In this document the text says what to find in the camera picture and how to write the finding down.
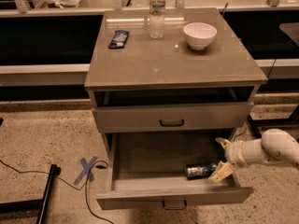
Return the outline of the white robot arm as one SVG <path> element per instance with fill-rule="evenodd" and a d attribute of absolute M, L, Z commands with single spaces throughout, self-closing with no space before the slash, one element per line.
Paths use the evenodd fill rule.
<path fill-rule="evenodd" d="M 278 165 L 288 163 L 299 169 L 299 144 L 288 133 L 280 129 L 264 132 L 260 139 L 231 142 L 224 138 L 216 141 L 224 149 L 226 162 L 220 161 L 208 178 L 218 183 L 234 172 L 234 169 L 248 168 L 253 164 Z"/>

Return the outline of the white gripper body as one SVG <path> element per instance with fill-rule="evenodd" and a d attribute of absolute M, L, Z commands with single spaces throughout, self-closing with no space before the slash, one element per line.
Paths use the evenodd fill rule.
<path fill-rule="evenodd" d="M 243 156 L 242 145 L 243 141 L 231 142 L 225 149 L 226 160 L 235 168 L 246 168 L 249 166 Z"/>

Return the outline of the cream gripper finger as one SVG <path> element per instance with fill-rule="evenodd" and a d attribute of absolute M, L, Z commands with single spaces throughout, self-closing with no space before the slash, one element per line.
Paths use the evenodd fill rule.
<path fill-rule="evenodd" d="M 225 138 L 217 137 L 216 142 L 220 144 L 223 148 L 227 148 L 231 145 L 231 142 Z"/>
<path fill-rule="evenodd" d="M 216 170 L 208 178 L 210 182 L 218 183 L 231 175 L 234 171 L 234 167 L 231 163 L 220 161 L 216 167 Z"/>

